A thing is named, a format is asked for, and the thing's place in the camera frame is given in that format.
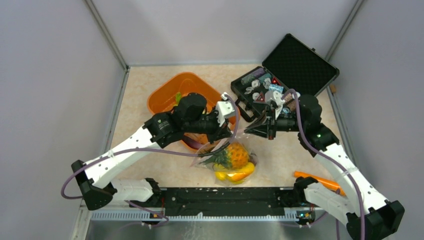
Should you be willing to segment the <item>yellow banana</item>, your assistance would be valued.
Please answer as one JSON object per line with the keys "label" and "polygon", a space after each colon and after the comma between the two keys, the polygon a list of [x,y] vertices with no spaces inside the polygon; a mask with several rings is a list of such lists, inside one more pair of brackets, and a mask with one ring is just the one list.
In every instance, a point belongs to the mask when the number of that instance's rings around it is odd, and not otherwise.
{"label": "yellow banana", "polygon": [[255,164],[249,161],[245,166],[240,169],[240,172],[246,176],[249,176],[255,171],[255,167]]}

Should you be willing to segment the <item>yellow bell pepper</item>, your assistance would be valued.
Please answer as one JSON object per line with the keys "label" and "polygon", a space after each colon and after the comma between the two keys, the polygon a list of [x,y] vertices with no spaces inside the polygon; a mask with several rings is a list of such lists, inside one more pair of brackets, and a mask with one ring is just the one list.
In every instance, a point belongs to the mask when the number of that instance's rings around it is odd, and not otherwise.
{"label": "yellow bell pepper", "polygon": [[214,172],[215,177],[219,180],[219,181],[226,181],[228,178],[228,174],[225,171],[215,171]]}

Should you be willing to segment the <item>orange pineapple toy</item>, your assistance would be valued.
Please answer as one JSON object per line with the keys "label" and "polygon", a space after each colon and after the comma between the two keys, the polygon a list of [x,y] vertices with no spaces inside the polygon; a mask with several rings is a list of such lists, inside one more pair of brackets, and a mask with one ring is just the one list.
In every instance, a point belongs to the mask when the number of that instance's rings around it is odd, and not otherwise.
{"label": "orange pineapple toy", "polygon": [[233,142],[224,150],[201,161],[202,164],[218,164],[228,170],[238,170],[250,160],[249,152],[239,142]]}

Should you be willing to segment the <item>clear zip top bag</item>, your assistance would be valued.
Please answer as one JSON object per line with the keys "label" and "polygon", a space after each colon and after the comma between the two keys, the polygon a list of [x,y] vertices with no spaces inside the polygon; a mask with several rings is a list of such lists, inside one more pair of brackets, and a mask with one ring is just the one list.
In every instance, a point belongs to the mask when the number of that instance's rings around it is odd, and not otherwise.
{"label": "clear zip top bag", "polygon": [[191,166],[212,171],[220,185],[242,184],[255,173],[259,163],[258,156],[249,143],[250,139],[249,134],[239,133],[223,150],[213,155],[195,157]]}

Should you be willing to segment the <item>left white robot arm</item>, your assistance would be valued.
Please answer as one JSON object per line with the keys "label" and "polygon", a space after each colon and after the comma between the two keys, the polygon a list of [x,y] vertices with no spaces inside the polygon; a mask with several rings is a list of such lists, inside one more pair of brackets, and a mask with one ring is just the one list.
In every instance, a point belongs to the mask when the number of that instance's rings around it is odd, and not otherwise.
{"label": "left white robot arm", "polygon": [[76,180],[81,199],[90,211],[112,201],[144,202],[154,207],[161,198],[161,189],[154,179],[119,180],[117,175],[150,153],[195,157],[194,153],[165,150],[174,142],[186,140],[187,133],[204,134],[210,144],[226,139],[222,147],[211,152],[217,154],[234,141],[236,130],[230,130],[228,124],[236,116],[237,105],[227,93],[211,111],[207,111],[203,95],[189,93],[171,110],[154,114],[129,138],[104,154],[86,162],[75,161],[66,183]]}

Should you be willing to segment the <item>orange yellow mango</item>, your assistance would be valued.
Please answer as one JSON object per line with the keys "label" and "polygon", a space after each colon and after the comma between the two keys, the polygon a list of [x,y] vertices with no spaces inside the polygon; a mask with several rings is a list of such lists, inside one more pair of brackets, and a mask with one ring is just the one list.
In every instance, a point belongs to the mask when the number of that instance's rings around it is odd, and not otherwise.
{"label": "orange yellow mango", "polygon": [[254,171],[248,169],[247,171],[231,172],[227,174],[227,179],[232,183],[243,182],[248,178]]}

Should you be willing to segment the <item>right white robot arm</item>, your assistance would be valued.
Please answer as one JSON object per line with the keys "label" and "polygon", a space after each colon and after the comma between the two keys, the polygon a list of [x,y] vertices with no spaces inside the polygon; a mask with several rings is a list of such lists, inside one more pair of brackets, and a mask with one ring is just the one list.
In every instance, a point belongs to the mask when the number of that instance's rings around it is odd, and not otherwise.
{"label": "right white robot arm", "polygon": [[388,200],[364,177],[346,154],[335,134],[321,122],[322,107],[315,96],[294,100],[290,116],[278,116],[277,106],[265,107],[261,117],[245,129],[246,134],[272,140],[277,132],[297,132],[301,145],[334,178],[343,195],[313,177],[298,179],[293,200],[299,206],[316,205],[346,227],[354,240],[382,240],[399,229],[403,205]]}

